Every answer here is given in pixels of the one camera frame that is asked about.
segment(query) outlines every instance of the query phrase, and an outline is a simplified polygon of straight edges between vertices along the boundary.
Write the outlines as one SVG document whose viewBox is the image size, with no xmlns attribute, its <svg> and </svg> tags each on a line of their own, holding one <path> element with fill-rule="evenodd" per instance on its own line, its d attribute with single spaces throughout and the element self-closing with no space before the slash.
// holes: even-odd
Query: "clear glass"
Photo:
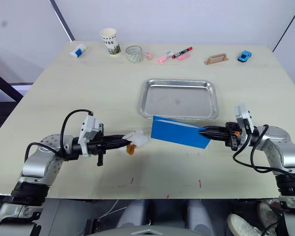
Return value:
<svg viewBox="0 0 295 236">
<path fill-rule="evenodd" d="M 128 61 L 131 63 L 139 63 L 143 60 L 143 51 L 139 46 L 130 46 L 126 48 Z"/>
</svg>

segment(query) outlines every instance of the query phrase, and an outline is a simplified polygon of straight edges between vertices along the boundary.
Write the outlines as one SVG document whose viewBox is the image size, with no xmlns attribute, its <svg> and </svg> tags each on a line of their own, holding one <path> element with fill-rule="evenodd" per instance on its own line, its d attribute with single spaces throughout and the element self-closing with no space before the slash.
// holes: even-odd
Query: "metal tray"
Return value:
<svg viewBox="0 0 295 236">
<path fill-rule="evenodd" d="M 144 82 L 139 113 L 175 119 L 215 119 L 218 105 L 212 83 L 199 80 L 150 79 Z"/>
</svg>

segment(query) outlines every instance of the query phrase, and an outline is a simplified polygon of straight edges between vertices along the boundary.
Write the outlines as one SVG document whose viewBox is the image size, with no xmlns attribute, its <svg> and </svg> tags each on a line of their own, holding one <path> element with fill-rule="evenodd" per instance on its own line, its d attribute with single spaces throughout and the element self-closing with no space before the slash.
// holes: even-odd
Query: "white shoe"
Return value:
<svg viewBox="0 0 295 236">
<path fill-rule="evenodd" d="M 277 222 L 277 216 L 273 212 L 273 210 L 265 203 L 259 202 L 257 206 L 258 217 L 263 224 L 264 228 L 269 225 Z M 275 226 L 273 226 L 270 230 L 271 236 L 276 236 Z"/>
<path fill-rule="evenodd" d="M 261 236 L 262 232 L 251 226 L 247 221 L 238 215 L 230 214 L 227 217 L 227 225 L 234 236 Z"/>
</svg>

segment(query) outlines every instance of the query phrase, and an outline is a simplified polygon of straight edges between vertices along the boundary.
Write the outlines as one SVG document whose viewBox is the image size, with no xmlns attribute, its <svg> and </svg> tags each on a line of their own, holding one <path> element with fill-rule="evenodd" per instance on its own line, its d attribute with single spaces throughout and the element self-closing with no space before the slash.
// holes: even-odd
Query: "paper cup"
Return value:
<svg viewBox="0 0 295 236">
<path fill-rule="evenodd" d="M 120 46 L 116 36 L 117 30 L 113 28 L 102 29 L 99 34 L 108 48 L 110 54 L 115 55 L 120 53 Z"/>
</svg>

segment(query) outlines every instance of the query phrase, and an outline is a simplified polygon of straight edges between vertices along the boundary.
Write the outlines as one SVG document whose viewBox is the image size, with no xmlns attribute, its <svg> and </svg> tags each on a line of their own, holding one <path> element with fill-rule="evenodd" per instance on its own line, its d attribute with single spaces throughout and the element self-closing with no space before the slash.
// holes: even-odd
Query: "red marker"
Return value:
<svg viewBox="0 0 295 236">
<path fill-rule="evenodd" d="M 192 50 L 192 47 L 187 48 L 187 49 L 181 51 L 180 53 L 176 53 L 175 55 L 172 56 L 172 59 L 175 59 L 176 57 L 179 57 L 180 55 L 182 55 L 182 54 L 184 54 L 184 53 L 186 53 L 186 52 L 189 52 L 189 51 L 191 51 L 191 50 Z"/>
</svg>

